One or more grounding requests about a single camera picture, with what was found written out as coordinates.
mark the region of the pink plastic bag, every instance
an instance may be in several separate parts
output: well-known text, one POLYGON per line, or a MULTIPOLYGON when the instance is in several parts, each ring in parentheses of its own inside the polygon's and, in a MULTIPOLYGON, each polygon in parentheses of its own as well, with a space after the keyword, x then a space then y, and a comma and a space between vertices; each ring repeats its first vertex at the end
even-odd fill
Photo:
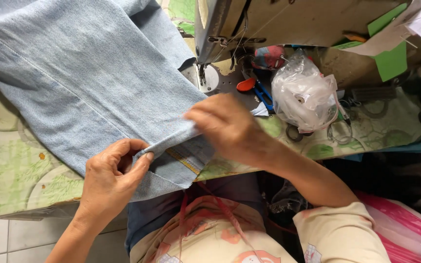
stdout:
POLYGON ((392 263, 421 263, 421 214, 394 200, 356 193, 375 220, 392 263))

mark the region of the right hand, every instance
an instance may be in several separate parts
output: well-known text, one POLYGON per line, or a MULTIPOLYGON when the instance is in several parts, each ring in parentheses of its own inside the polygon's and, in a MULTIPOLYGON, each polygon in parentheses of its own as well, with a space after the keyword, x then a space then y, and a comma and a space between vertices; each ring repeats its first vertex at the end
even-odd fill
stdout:
POLYGON ((253 115, 231 94, 196 103, 184 115, 224 158, 264 169, 280 143, 266 134, 253 115))

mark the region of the printed shirt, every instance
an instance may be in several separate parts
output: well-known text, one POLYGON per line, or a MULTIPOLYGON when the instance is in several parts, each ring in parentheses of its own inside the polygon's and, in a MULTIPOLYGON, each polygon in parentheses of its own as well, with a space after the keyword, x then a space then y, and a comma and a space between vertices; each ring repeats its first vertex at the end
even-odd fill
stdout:
MULTIPOLYGON (((181 213, 181 224, 179 213, 163 228, 139 241, 131 250, 131 263, 296 263, 266 234, 257 211, 231 200, 220 200, 238 220, 244 237, 219 208, 217 200, 203 196, 181 213)), ((362 203, 306 210, 293 220, 306 263, 390 262, 373 231, 374 221, 362 203)))

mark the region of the left hand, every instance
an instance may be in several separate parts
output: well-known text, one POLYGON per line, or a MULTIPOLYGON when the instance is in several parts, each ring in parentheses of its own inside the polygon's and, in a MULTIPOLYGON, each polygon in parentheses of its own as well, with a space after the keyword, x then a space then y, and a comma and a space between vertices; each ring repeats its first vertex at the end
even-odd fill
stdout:
POLYGON ((79 209, 74 219, 100 232, 131 199, 149 169, 153 152, 141 156, 132 167, 132 157, 149 145, 122 139, 86 163, 86 177, 79 209))

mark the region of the plastic bag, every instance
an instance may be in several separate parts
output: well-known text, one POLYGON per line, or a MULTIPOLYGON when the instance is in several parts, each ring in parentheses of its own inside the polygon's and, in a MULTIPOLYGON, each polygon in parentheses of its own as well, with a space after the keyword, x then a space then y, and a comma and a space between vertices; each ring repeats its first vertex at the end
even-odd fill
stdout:
POLYGON ((300 133, 326 128, 337 118, 336 90, 334 75, 323 77, 299 49, 272 80, 274 111, 300 133))
POLYGON ((421 214, 394 200, 356 193, 375 220, 391 263, 421 263, 421 214))

